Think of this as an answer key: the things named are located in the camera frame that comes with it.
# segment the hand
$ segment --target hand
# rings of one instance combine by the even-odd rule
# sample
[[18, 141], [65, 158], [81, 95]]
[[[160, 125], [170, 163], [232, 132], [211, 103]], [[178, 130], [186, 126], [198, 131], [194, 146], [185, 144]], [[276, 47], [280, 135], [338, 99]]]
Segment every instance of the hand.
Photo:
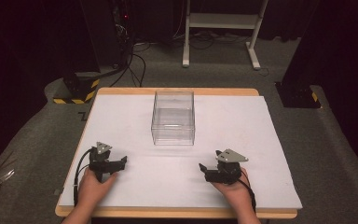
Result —
[[87, 168], [80, 181], [78, 204], [88, 204], [93, 207], [96, 206], [113, 186], [116, 178], [117, 173], [113, 173], [105, 182], [100, 183], [95, 173]]
[[[250, 187], [246, 170], [241, 168], [243, 174], [240, 180]], [[231, 185], [224, 185], [220, 183], [212, 183], [226, 198], [227, 202], [231, 205], [237, 214], [239, 223], [260, 223], [255, 212], [252, 208], [252, 198], [248, 189], [240, 182], [235, 182]]]

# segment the white paper sheet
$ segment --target white paper sheet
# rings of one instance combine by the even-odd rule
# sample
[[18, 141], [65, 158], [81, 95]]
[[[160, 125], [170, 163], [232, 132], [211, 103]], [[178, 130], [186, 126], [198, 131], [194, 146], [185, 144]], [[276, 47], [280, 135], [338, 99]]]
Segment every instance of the white paper sheet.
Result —
[[[59, 205], [73, 205], [77, 164], [99, 141], [113, 147], [110, 161], [128, 156], [101, 206], [228, 207], [205, 181], [199, 163], [215, 166], [215, 151], [231, 148], [249, 158], [241, 166], [248, 171], [257, 208], [302, 208], [264, 97], [194, 97], [194, 146], [154, 146], [154, 95], [97, 95]], [[88, 163], [86, 157], [83, 165]]]

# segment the gray carpet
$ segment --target gray carpet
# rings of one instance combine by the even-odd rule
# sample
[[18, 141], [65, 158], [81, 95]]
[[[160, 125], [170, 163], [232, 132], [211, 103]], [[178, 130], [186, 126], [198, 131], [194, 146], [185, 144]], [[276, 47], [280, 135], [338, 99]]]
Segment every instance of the gray carpet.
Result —
[[[205, 46], [204, 42], [192, 44]], [[282, 80], [297, 44], [258, 40], [255, 50], [263, 67], [260, 71], [253, 70], [243, 42], [215, 42], [207, 49], [192, 48], [188, 68], [182, 67], [182, 48], [152, 45], [146, 49], [147, 45], [140, 45], [135, 51], [146, 62], [145, 87], [255, 88], [265, 97], [304, 206], [296, 218], [270, 223], [358, 223], [358, 159], [323, 89], [312, 86], [323, 108], [298, 109], [282, 107], [274, 87], [274, 82]], [[143, 64], [134, 58], [131, 68], [139, 77]], [[117, 78], [105, 77], [98, 87], [109, 86]], [[56, 80], [46, 86], [48, 103], [23, 126], [0, 157], [0, 164], [8, 164], [0, 169], [0, 175], [13, 168], [16, 172], [0, 191], [0, 223], [62, 221], [54, 209], [86, 124], [79, 112], [88, 115], [92, 102], [53, 104], [52, 96], [60, 84], [61, 80]], [[115, 86], [132, 87], [131, 74], [127, 72]]]

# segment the transparent acrylic container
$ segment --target transparent acrylic container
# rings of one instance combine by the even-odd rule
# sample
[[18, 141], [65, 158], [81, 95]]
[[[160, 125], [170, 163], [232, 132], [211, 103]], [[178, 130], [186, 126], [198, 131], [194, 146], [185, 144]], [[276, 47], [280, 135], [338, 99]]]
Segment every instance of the transparent acrylic container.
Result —
[[155, 145], [194, 145], [193, 91], [156, 91], [152, 118]]

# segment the white metal stand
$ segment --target white metal stand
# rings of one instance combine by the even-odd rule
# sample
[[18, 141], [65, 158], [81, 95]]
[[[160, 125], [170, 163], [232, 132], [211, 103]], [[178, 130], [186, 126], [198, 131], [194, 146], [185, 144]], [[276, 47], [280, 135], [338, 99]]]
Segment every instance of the white metal stand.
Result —
[[228, 28], [228, 29], [250, 29], [254, 30], [251, 42], [246, 42], [246, 49], [255, 70], [260, 69], [260, 63], [255, 55], [255, 41], [263, 21], [269, 0], [263, 0], [260, 11], [257, 15], [238, 14], [213, 14], [213, 13], [190, 13], [190, 0], [187, 0], [186, 9], [186, 34], [183, 50], [183, 67], [190, 66], [189, 31], [190, 27], [204, 28]]

